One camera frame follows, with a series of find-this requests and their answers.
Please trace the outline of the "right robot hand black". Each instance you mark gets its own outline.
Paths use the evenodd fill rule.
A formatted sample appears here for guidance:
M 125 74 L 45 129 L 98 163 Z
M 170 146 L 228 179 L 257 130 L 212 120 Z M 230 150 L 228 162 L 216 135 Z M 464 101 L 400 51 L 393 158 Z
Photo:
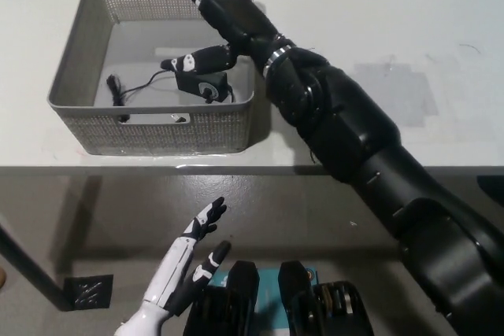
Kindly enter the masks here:
M 161 69 L 205 75 L 234 67 L 250 57 L 263 70 L 294 46 L 252 0 L 191 0 L 202 18 L 226 41 L 181 57 L 164 60 Z

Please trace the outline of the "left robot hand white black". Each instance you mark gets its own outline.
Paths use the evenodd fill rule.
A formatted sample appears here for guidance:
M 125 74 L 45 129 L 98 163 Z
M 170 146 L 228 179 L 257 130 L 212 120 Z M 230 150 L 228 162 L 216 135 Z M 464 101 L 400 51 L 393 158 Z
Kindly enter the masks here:
M 167 312 L 180 315 L 206 287 L 231 249 L 231 243 L 222 241 L 210 255 L 189 275 L 196 245 L 217 229 L 216 222 L 226 211 L 224 198 L 208 204 L 174 240 L 159 264 L 143 295 L 143 301 Z

